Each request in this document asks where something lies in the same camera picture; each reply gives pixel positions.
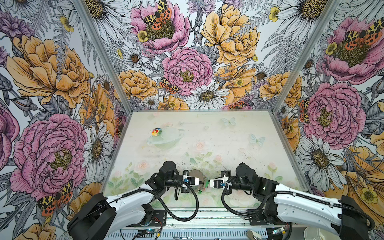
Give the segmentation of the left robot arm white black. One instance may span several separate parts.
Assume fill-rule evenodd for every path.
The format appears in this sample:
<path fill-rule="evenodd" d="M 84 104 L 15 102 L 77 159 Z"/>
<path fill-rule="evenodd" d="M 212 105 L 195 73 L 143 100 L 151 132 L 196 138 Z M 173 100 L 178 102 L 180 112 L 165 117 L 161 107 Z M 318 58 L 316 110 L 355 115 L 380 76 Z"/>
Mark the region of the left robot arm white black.
<path fill-rule="evenodd" d="M 146 225 L 153 216 L 151 202 L 162 201 L 169 188 L 180 189 L 188 182 L 172 161 L 163 163 L 144 184 L 122 195 L 105 197 L 98 193 L 81 208 L 67 225 L 74 240 L 103 240 L 108 234 L 130 225 Z"/>

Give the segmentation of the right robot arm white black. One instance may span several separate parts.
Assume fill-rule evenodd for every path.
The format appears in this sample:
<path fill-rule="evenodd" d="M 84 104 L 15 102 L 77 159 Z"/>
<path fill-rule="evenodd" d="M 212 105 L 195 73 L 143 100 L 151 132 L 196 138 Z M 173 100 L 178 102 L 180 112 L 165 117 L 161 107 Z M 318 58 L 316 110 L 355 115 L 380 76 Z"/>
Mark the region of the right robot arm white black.
<path fill-rule="evenodd" d="M 337 235 L 342 240 L 367 240 L 376 224 L 354 199 L 326 198 L 301 192 L 257 175 L 245 163 L 237 166 L 235 174 L 222 171 L 220 178 L 211 181 L 213 188 L 221 189 L 223 206 L 232 214 L 251 221 L 271 225 L 301 224 Z M 260 205 L 245 212 L 230 207 L 225 197 L 232 191 L 245 192 Z"/>

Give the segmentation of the colourful small toy ball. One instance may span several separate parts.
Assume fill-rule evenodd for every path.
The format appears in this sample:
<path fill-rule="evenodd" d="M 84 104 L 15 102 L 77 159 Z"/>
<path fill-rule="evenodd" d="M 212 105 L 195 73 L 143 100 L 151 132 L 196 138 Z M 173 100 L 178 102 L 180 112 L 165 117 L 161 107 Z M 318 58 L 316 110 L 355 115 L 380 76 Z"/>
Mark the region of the colourful small toy ball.
<path fill-rule="evenodd" d="M 158 137 L 161 133 L 162 133 L 162 129 L 161 129 L 161 128 L 155 128 L 155 129 L 152 131 L 152 136 L 154 136 L 154 137 Z"/>

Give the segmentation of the white tape roll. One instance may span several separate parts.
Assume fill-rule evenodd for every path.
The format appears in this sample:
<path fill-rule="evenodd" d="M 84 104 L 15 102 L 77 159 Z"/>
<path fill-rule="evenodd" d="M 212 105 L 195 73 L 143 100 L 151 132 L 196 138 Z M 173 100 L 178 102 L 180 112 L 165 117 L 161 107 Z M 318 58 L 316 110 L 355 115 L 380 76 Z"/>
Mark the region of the white tape roll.
<path fill-rule="evenodd" d="M 262 236 L 253 230 L 248 230 L 246 236 L 249 240 L 262 240 Z"/>

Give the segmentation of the white paper cup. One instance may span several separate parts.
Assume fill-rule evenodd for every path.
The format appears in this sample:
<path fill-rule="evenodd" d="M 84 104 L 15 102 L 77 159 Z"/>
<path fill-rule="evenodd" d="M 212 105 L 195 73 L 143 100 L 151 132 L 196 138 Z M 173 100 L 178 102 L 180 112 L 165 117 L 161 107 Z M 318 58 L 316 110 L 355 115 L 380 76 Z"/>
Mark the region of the white paper cup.
<path fill-rule="evenodd" d="M 339 236 L 334 235 L 328 231 L 308 227 L 304 230 L 305 240 L 340 240 Z"/>

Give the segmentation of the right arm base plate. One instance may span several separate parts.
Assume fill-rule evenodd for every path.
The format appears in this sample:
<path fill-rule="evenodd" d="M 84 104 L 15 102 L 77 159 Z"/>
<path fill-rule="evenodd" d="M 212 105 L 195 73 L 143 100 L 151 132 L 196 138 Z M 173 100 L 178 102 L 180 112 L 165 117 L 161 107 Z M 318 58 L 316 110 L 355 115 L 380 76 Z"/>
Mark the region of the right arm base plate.
<path fill-rule="evenodd" d="M 255 215 L 244 217 L 248 220 L 251 226 L 284 226 L 286 222 L 278 218 L 277 212 L 262 210 Z"/>

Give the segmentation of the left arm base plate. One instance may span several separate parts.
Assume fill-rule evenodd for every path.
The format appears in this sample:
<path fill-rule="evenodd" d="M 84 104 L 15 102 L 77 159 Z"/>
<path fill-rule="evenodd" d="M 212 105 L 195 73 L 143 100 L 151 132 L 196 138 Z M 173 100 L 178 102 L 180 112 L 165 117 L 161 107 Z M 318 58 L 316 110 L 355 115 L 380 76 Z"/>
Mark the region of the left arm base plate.
<path fill-rule="evenodd" d="M 154 210 L 146 213 L 144 218 L 139 222 L 142 227 L 164 227 L 167 221 L 167 212 L 165 210 Z"/>

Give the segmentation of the aluminium front rail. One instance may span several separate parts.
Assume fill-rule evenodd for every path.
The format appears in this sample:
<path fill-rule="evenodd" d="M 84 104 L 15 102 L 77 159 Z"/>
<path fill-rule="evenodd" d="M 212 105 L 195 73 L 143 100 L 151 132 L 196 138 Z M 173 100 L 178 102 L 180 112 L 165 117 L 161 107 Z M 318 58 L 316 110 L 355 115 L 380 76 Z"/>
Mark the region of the aluminium front rail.
<path fill-rule="evenodd" d="M 136 220 L 134 216 L 136 212 L 129 212 L 129 216 L 124 219 L 118 219 L 114 222 L 109 231 L 108 235 L 119 232 L 123 229 L 153 229 L 160 227 L 142 227 L 139 225 L 140 220 Z M 197 215 L 190 221 L 181 222 L 178 221 L 167 212 L 167 221 L 166 225 L 162 227 L 163 229 L 214 229 L 214 228 L 224 228 L 224 229 L 235 229 L 235 228 L 245 228 L 251 226 L 248 220 L 245 220 L 244 217 L 234 215 L 228 212 L 226 209 L 217 208 L 210 209 L 204 208 L 199 210 Z M 266 228 L 275 228 L 278 226 L 259 226 Z"/>

